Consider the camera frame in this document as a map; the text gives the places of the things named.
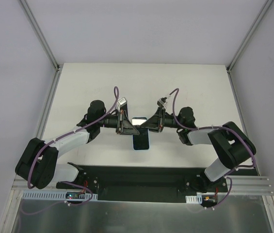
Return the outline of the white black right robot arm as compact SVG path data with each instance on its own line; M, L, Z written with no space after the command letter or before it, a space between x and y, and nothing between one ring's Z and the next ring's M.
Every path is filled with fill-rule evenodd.
M245 168L243 163L248 159L252 161L250 168L256 166L254 144L233 121L222 126L199 128L195 125L191 107L183 107L177 115L167 113L164 107L158 107L152 117L134 117L129 124L134 131L138 132L132 133L133 140L139 143L135 150L148 149L148 133L160 133L164 128L176 129L184 145L213 146L217 159L201 174L200 187L204 191L213 190L217 186L217 180L234 170Z

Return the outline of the black phone blue edge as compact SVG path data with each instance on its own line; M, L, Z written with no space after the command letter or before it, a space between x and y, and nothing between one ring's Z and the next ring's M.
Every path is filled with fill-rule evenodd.
M127 100L121 100L119 101L119 111L128 114L128 102Z

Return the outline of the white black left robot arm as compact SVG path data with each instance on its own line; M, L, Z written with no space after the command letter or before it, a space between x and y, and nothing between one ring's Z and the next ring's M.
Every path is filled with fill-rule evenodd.
M43 189L60 170L64 170L69 175L64 175L64 181L74 189L81 188L84 177L72 165L57 165L57 159L70 150L93 141L99 135L101 127L117 128L118 116L126 104L126 98L120 98L114 105L116 109L107 111L103 101L94 100L90 103L87 114L70 131L54 139L31 139L15 168L16 174L27 181L29 189Z

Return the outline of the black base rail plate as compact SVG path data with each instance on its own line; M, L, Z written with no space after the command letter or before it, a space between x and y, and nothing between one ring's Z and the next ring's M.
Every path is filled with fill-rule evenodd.
M98 200L185 203L186 196L198 191L225 193L226 179L204 182L203 168L126 167L77 165L79 175L72 185L58 182L57 189L76 189L86 185Z

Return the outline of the aluminium frame rail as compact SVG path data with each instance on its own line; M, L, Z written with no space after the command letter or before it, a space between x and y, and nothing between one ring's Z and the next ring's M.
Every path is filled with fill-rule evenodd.
M274 196L274 189L270 179L266 176L229 176L232 179L231 195L237 196ZM56 183L51 182L46 188L28 189L27 182L16 175L11 190L21 191L59 191Z

